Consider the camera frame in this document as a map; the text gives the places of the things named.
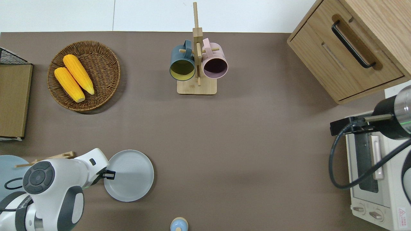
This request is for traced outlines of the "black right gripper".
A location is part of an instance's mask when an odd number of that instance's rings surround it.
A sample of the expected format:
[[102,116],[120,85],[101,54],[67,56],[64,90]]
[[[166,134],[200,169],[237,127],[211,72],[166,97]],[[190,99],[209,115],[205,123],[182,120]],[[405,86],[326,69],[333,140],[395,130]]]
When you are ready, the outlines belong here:
[[331,122],[331,136],[338,135],[338,133],[340,133],[340,131],[348,124],[350,124],[350,126],[348,127],[348,133],[365,133],[366,131],[367,123],[364,117],[351,116]]

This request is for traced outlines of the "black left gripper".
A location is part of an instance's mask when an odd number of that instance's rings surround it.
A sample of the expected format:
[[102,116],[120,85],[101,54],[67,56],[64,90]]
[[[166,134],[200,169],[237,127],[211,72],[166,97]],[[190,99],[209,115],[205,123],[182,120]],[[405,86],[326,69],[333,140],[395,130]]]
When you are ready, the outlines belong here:
[[104,171],[99,172],[98,176],[96,179],[91,183],[92,185],[95,185],[98,183],[101,179],[108,179],[108,180],[114,180],[116,176],[116,172],[112,170],[105,169]]

